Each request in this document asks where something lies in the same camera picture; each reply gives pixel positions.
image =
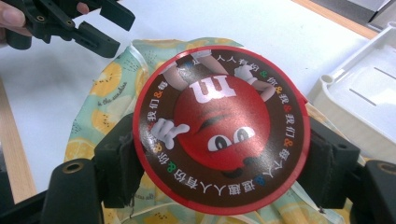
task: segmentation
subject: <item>black clamp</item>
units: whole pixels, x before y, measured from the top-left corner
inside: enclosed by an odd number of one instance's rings
[[[133,114],[122,118],[96,146],[92,160],[58,166],[49,189],[0,213],[0,223],[102,224],[107,208],[133,206],[144,169],[132,138]],[[360,150],[311,119],[307,161],[298,182],[319,208],[353,202],[350,222],[396,223],[396,164],[357,163]]]
[[[47,44],[53,35],[63,40],[74,39],[81,46],[106,58],[116,55],[120,43],[105,35],[87,22],[76,28],[73,19],[79,2],[90,10],[101,8],[100,15],[129,31],[134,23],[134,14],[115,0],[5,0],[21,10],[26,17],[26,29]],[[32,37],[6,30],[7,43],[14,49],[29,49]]]

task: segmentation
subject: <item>white plastic tray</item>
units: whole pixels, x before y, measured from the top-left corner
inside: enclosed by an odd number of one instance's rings
[[[396,22],[322,76],[308,100],[363,156],[396,163]]]

